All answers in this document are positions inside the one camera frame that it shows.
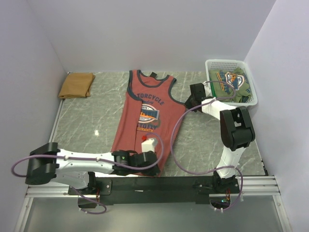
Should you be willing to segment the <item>red tank top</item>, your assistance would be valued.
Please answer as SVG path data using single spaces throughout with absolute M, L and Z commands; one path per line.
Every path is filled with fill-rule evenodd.
M 158 135 L 155 148 L 159 172 L 170 155 L 170 143 L 179 131 L 179 118 L 185 113 L 184 103 L 171 95 L 176 78 L 167 75 L 155 79 L 155 75 L 144 75 L 140 70 L 129 72 L 126 100 L 111 151 L 132 150 L 141 153 L 145 137 Z

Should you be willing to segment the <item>tan ribbed tank top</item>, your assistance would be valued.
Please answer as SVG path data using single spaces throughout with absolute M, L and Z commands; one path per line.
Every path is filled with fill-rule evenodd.
M 58 97 L 60 99 L 90 97 L 94 79 L 93 73 L 70 73 L 62 85 Z

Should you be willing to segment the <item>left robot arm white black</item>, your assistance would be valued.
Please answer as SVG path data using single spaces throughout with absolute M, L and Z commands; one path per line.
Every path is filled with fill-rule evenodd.
M 162 155 L 155 152 L 156 145 L 156 139 L 151 138 L 141 144 L 141 153 L 118 150 L 93 154 L 59 149 L 57 143 L 47 143 L 31 151 L 26 184 L 57 182 L 91 194 L 97 187 L 95 173 L 117 176 L 142 173 L 157 176 Z

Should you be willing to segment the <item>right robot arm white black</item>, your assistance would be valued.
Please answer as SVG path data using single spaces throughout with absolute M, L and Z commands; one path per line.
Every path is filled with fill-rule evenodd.
M 200 111 L 220 121 L 224 148 L 217 170 L 213 172 L 212 188 L 224 192 L 235 183 L 236 167 L 245 149 L 255 140 L 255 131 L 248 109 L 235 107 L 206 96 L 203 83 L 190 85 L 191 95 L 185 102 L 187 109 Z

